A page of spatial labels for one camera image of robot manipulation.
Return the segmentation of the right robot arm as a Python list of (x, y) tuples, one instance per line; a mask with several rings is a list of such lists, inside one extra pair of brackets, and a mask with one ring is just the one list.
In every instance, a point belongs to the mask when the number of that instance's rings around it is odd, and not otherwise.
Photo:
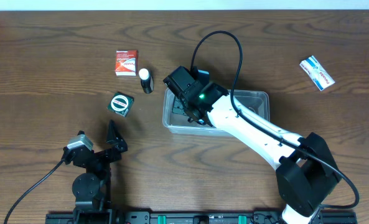
[(286, 207), (283, 223), (310, 223), (340, 182), (326, 141), (316, 133), (304, 138), (270, 123), (242, 105), (226, 88), (202, 80), (200, 72), (176, 68), (165, 85), (189, 118), (221, 129), (258, 153), (274, 170)]

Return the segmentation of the blue Kool Fever box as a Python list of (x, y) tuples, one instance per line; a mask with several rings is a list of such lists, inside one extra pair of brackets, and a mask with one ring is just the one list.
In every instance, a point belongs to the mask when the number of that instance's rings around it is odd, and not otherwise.
[(210, 82), (210, 74), (204, 70), (197, 70), (198, 71), (198, 80), (203, 85), (206, 86)]

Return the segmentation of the white blue Panadol box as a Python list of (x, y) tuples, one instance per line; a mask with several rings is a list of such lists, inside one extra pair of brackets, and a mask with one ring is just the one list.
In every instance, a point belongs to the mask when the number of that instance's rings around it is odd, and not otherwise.
[(313, 55), (301, 61), (299, 66), (308, 74), (320, 91), (325, 90), (335, 83), (334, 79)]

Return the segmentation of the clear plastic container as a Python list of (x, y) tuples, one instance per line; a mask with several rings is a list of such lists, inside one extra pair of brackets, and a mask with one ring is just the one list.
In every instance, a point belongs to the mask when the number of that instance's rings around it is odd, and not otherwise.
[[(187, 115), (172, 113), (175, 95), (169, 89), (165, 90), (162, 123), (173, 134), (189, 134), (199, 136), (224, 136), (231, 134), (211, 127), (189, 122)], [(235, 90), (234, 97), (252, 112), (270, 121), (269, 96), (263, 91)]]

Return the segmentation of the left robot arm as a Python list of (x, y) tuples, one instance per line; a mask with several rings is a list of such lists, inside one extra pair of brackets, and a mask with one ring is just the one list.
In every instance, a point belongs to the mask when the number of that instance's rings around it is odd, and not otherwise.
[(121, 160), (128, 145), (113, 120), (108, 124), (106, 143), (110, 148), (95, 152), (87, 135), (79, 131), (63, 149), (64, 163), (85, 169), (72, 184), (75, 208), (71, 222), (74, 224), (112, 224), (122, 220), (121, 212), (111, 207), (111, 164)]

